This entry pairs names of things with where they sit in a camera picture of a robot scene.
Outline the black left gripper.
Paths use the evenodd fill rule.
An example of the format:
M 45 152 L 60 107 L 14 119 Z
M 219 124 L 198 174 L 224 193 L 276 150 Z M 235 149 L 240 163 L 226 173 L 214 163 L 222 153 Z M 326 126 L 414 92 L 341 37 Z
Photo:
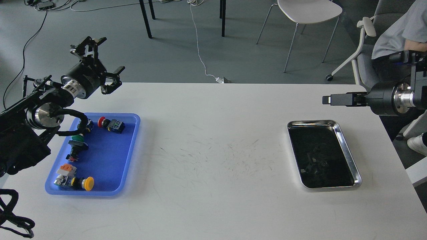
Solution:
M 87 36 L 80 44 L 70 45 L 70 53 L 78 57 L 80 62 L 61 77 L 61 88 L 73 98 L 87 99 L 99 87 L 102 94 L 111 94 L 122 85 L 119 75 L 125 70 L 125 66 L 108 73 L 98 59 L 98 47 L 106 40 L 107 37 L 94 39 Z M 111 79 L 112 83 L 106 85 L 105 79 Z

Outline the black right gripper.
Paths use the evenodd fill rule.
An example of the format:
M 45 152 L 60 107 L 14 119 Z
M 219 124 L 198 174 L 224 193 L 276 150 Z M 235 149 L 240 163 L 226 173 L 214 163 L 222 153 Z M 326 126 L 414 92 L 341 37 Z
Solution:
M 375 84 L 365 96 L 360 93 L 331 94 L 322 97 L 322 104 L 346 107 L 367 106 L 379 116 L 400 116 L 394 104 L 394 93 L 398 82 Z

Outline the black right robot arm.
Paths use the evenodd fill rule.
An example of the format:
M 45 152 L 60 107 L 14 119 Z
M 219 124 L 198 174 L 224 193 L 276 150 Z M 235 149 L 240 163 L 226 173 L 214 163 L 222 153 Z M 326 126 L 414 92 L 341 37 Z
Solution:
M 322 104 L 371 108 L 379 116 L 405 116 L 426 110 L 426 54 L 404 50 L 388 56 L 392 64 L 411 68 L 410 84 L 399 81 L 380 82 L 369 92 L 347 92 L 322 97 Z

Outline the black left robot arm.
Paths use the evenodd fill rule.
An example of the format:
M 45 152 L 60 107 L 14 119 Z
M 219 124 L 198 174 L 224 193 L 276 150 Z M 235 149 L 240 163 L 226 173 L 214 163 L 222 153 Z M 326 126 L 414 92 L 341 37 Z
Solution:
M 48 143 L 54 135 L 72 136 L 84 132 L 88 118 L 70 109 L 76 98 L 87 99 L 98 88 L 111 94 L 122 85 L 120 66 L 109 73 L 98 58 L 98 47 L 106 37 L 87 37 L 79 45 L 71 45 L 70 53 L 79 63 L 61 77 L 61 82 L 25 77 L 33 81 L 31 94 L 13 104 L 0 117 L 1 175 L 15 175 L 35 166 L 50 155 Z

